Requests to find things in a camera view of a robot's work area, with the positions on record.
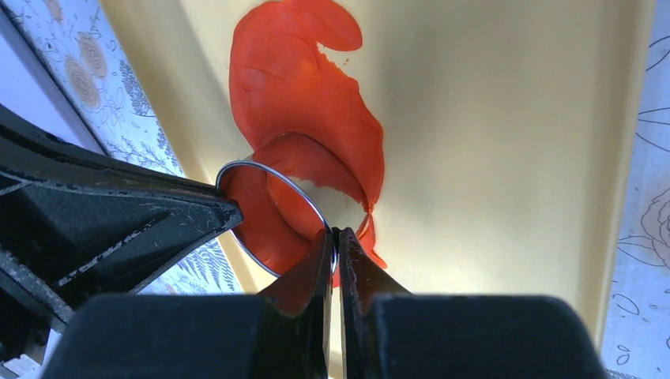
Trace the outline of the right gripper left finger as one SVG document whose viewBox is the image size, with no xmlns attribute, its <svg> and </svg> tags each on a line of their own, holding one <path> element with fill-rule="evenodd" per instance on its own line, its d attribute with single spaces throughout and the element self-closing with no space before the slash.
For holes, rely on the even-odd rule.
<svg viewBox="0 0 670 379">
<path fill-rule="evenodd" d="M 325 378 L 333 236 L 256 295 L 100 295 L 45 378 Z"/>
</svg>

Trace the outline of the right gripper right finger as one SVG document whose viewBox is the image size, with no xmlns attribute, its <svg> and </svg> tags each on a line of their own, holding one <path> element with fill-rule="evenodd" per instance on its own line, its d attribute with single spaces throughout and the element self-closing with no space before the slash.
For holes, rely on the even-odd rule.
<svg viewBox="0 0 670 379">
<path fill-rule="evenodd" d="M 580 317 L 545 295 L 414 295 L 338 233 L 346 378 L 604 378 Z"/>
</svg>

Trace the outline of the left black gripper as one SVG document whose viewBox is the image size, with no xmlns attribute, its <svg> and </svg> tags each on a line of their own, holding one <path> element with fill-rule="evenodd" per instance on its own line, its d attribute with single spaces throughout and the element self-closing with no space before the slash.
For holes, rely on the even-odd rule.
<svg viewBox="0 0 670 379">
<path fill-rule="evenodd" d="M 135 293 L 242 221 L 216 188 L 58 139 L 1 110 L 1 365 L 45 362 L 89 298 Z"/>
</svg>

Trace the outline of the red dough ball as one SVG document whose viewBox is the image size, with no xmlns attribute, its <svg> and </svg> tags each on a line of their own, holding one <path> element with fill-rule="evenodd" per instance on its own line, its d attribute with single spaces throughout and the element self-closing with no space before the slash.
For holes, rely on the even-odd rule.
<svg viewBox="0 0 670 379">
<path fill-rule="evenodd" d="M 375 252 L 372 216 L 385 175 L 383 128 L 358 82 L 324 53 L 362 44 L 355 18 L 334 1 L 264 2 L 233 32 L 231 111 L 258 167 L 238 168 L 224 189 L 243 214 L 236 238 L 277 274 L 296 264 L 323 228 L 283 177 L 332 189 L 360 205 L 357 238 L 367 256 L 384 265 Z"/>
</svg>

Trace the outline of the yellow tray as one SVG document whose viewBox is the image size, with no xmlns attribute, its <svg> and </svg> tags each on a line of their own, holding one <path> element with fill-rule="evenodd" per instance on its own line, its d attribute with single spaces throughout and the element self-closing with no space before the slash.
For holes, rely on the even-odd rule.
<svg viewBox="0 0 670 379">
<path fill-rule="evenodd" d="M 251 158 L 233 33 L 266 1 L 100 1 L 188 178 Z M 334 1 L 317 53 L 383 129 L 375 252 L 415 293 L 542 294 L 597 352 L 656 1 Z"/>
</svg>

